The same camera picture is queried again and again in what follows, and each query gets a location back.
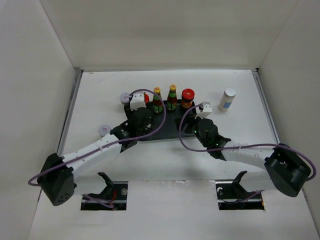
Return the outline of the yellow cap sauce bottle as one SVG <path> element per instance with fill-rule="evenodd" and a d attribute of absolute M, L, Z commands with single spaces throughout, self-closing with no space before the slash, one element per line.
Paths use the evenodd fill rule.
<path fill-rule="evenodd" d="M 175 84 L 171 84 L 169 86 L 169 92 L 167 96 L 167 109 L 169 111 L 175 111 L 177 106 L 177 86 Z"/>
<path fill-rule="evenodd" d="M 152 109 L 156 114 L 160 114 L 163 111 L 163 104 L 162 104 L 162 96 L 161 96 L 161 89 L 159 87 L 155 87 L 153 89 L 155 95 L 152 99 Z"/>

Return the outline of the red lid chili jar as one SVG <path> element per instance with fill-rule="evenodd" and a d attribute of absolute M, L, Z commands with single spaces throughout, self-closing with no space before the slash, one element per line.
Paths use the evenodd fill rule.
<path fill-rule="evenodd" d="M 148 103 L 149 101 L 150 101 L 149 96 L 146 93 L 144 93 L 144 102 Z"/>
<path fill-rule="evenodd" d="M 195 92 L 191 88 L 185 88 L 181 93 L 181 106 L 185 109 L 189 109 L 195 97 Z"/>

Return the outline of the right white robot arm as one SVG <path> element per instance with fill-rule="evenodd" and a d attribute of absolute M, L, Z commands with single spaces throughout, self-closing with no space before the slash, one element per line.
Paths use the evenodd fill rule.
<path fill-rule="evenodd" d="M 255 190 L 278 190 L 286 196 L 296 197 L 305 182 L 316 175 L 311 161 L 285 144 L 240 144 L 220 135 L 211 119 L 195 115 L 185 115 L 175 123 L 179 136 L 185 128 L 202 144 L 202 152 L 214 159 L 259 168 L 259 171 L 243 170 L 233 180 L 231 190 L 238 198 Z"/>

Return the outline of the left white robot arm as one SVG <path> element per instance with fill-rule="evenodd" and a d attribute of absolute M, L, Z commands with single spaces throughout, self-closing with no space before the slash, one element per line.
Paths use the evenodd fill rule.
<path fill-rule="evenodd" d="M 138 108 L 128 120 L 96 142 L 64 156 L 49 155 L 36 178 L 37 183 L 53 206 L 62 205 L 80 186 L 75 180 L 85 170 L 136 145 L 144 135 L 150 134 L 153 123 L 152 111 Z"/>

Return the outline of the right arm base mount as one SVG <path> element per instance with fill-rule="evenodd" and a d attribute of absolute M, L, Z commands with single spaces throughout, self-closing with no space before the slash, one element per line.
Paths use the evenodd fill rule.
<path fill-rule="evenodd" d="M 265 210 L 262 190 L 246 191 L 240 182 L 247 171 L 241 171 L 233 180 L 215 182 L 217 204 L 221 211 Z"/>

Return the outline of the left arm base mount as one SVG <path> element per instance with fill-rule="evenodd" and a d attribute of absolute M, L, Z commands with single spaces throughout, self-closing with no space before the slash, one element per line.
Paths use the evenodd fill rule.
<path fill-rule="evenodd" d="M 128 181 L 112 181 L 104 172 L 98 173 L 103 179 L 103 189 L 98 193 L 82 196 L 82 211 L 125 211 L 127 209 Z"/>

